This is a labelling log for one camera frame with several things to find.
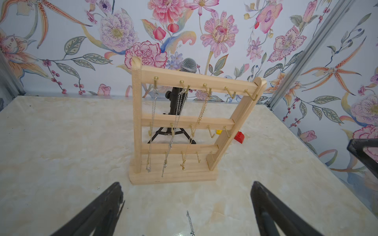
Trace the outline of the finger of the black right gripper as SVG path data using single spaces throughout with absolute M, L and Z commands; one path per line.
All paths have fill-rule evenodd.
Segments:
M 367 148 L 377 147 L 377 139 L 351 139 L 347 146 L 347 150 L 362 162 L 376 178 L 378 178 L 378 163 L 367 154 Z

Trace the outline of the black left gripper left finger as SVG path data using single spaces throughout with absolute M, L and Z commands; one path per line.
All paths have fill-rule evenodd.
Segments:
M 124 204 L 121 184 L 115 182 L 52 235 L 112 236 Z

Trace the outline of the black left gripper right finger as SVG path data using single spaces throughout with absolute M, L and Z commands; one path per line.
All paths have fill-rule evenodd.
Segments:
M 260 182 L 253 183 L 251 200 L 261 236 L 278 236 L 277 228 L 286 236 L 321 235 Z

